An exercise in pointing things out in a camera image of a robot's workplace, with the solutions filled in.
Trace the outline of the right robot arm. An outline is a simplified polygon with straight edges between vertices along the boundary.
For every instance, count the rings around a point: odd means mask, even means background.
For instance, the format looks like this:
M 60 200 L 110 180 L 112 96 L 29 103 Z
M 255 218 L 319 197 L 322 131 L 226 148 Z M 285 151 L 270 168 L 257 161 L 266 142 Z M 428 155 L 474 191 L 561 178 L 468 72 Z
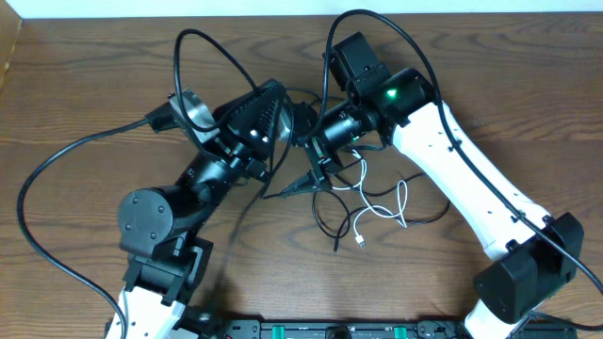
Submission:
M 285 189 L 332 189 L 336 152 L 370 132 L 419 166 L 465 218 L 491 265 L 474 280 L 479 300 L 464 320 L 474 338 L 507 338 L 576 275 L 584 231 L 522 194 L 476 147 L 415 69 L 391 73 L 355 33 L 329 48 L 327 66 L 347 99 L 316 120 L 296 115 L 312 167 Z

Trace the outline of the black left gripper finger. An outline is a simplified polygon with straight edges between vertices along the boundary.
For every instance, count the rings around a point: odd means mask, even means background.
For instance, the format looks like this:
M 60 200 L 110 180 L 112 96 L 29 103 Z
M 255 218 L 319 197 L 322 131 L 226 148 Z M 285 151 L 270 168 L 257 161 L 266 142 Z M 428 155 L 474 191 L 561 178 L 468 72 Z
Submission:
M 285 86 L 270 79 L 244 96 L 219 106 L 214 118 L 227 116 L 227 123 L 221 131 L 232 135 L 238 142 L 249 147 L 256 158 L 267 158 L 277 108 L 285 97 Z
M 279 120 L 277 122 L 277 139 L 279 141 L 287 141 L 291 131 L 292 121 L 288 101 L 283 101 L 281 111 L 279 113 Z

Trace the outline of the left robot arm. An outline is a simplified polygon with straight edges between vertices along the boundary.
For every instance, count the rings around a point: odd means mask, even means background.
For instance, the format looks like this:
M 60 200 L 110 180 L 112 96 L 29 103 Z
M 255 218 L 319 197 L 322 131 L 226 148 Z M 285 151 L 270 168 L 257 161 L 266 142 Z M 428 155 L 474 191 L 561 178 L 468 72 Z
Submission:
M 178 128 L 198 148 L 174 184 L 141 188 L 119 207 L 124 288 L 107 338 L 221 338 L 210 307 L 190 305 L 213 244 L 198 232 L 241 178 L 269 179 L 274 141 L 290 127 L 285 86 L 273 79 L 210 111 L 187 89 L 146 115 L 157 133 Z

